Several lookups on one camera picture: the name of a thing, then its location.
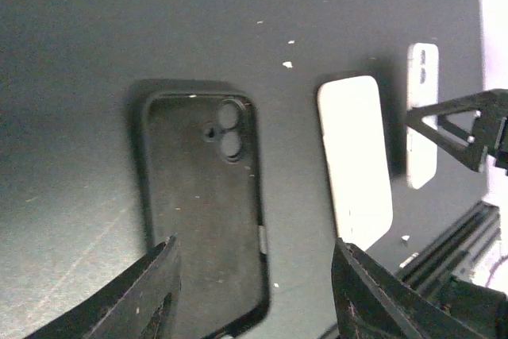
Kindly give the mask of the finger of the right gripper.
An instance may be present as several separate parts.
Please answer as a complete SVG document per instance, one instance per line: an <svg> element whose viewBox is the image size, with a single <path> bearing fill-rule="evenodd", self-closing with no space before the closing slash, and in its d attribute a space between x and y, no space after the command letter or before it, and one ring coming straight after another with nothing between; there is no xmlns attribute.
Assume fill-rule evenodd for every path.
<svg viewBox="0 0 508 339"><path fill-rule="evenodd" d="M472 126L463 129L449 120L473 112ZM494 89L413 108L406 125L443 149L474 172L482 172L487 157L494 166L507 169L507 90Z"/></svg>

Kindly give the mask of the beige phone case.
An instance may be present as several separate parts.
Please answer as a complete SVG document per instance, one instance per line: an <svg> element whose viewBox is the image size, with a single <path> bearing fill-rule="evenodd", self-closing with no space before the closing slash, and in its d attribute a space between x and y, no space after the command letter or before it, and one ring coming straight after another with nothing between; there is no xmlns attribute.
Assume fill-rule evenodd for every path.
<svg viewBox="0 0 508 339"><path fill-rule="evenodd" d="M367 250L393 221L378 84L368 75L324 83L317 110L337 235Z"/></svg>

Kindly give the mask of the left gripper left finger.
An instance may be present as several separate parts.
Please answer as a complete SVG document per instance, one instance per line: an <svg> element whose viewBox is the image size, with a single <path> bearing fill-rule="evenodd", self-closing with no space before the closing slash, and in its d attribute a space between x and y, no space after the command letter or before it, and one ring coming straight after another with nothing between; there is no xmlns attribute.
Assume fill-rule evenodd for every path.
<svg viewBox="0 0 508 339"><path fill-rule="evenodd" d="M91 297L29 338L171 338L181 291L179 242L169 237Z"/></svg>

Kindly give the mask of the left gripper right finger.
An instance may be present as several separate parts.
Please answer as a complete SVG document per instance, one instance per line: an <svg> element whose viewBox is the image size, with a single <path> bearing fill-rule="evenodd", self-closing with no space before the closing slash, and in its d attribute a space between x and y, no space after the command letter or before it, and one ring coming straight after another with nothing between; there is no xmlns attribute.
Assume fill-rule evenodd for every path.
<svg viewBox="0 0 508 339"><path fill-rule="evenodd" d="M496 336L496 293L485 287L452 280L430 302L342 239L331 279L340 338Z"/></svg>

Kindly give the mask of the black aluminium front rail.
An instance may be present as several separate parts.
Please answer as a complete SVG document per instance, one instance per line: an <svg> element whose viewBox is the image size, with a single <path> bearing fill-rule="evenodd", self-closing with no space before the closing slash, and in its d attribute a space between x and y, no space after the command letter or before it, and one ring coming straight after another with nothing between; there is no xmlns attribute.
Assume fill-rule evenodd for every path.
<svg viewBox="0 0 508 339"><path fill-rule="evenodd" d="M441 289L452 280L460 279L474 284L468 278L470 271L478 264L481 256L493 247L499 236L499 208L479 201L422 253L409 257L396 274L391 274L423 298L436 302ZM496 336L494 338L505 338L507 336L507 296L501 291L495 291L495 293ZM337 322L322 336L340 338Z"/></svg>

